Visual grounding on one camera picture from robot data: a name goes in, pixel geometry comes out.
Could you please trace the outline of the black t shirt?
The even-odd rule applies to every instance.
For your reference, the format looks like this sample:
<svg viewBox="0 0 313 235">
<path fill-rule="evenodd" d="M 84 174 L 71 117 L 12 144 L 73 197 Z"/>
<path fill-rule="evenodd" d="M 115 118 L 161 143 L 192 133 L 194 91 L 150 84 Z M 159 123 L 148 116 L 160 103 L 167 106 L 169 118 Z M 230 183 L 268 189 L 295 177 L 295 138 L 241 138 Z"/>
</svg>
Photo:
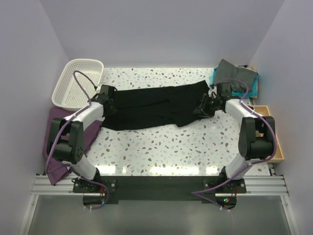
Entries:
<svg viewBox="0 0 313 235">
<path fill-rule="evenodd" d="M 139 130 L 168 124 L 186 126 L 198 119 L 193 111 L 208 93 L 205 81 L 182 86 L 114 92 L 116 113 L 105 117 L 102 126 L 114 131 Z"/>
</svg>

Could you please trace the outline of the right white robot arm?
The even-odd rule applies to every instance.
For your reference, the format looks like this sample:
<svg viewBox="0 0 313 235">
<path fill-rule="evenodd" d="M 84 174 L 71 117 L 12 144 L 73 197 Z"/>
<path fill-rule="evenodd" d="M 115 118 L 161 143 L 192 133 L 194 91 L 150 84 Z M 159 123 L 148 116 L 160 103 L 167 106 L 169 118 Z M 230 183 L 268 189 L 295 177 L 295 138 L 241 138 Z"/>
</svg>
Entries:
<svg viewBox="0 0 313 235">
<path fill-rule="evenodd" d="M 194 115 L 208 118 L 222 110 L 232 116 L 240 125 L 239 153 L 222 168 L 217 180 L 204 192 L 216 189 L 230 192 L 235 187 L 235 181 L 243 179 L 253 165 L 265 163 L 275 156 L 278 147 L 275 120 L 247 106 L 243 97 L 234 96 L 231 84 L 226 79 L 214 86 L 216 94 L 204 94 Z"/>
</svg>

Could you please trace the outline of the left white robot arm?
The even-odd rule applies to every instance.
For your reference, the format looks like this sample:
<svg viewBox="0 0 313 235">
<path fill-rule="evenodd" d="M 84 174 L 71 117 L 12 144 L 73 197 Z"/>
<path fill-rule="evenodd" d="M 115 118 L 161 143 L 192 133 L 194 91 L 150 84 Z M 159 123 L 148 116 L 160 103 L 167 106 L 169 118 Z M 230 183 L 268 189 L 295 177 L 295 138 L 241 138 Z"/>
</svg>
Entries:
<svg viewBox="0 0 313 235">
<path fill-rule="evenodd" d="M 113 115 L 113 95 L 117 89 L 113 86 L 101 85 L 100 90 L 90 100 L 87 106 L 65 118 L 55 118 L 51 122 L 48 142 L 45 173 L 51 174 L 54 169 L 49 165 L 52 159 L 70 168 L 84 181 L 84 186 L 90 192 L 101 188 L 99 170 L 94 167 L 85 155 L 84 131 L 94 121 Z"/>
</svg>

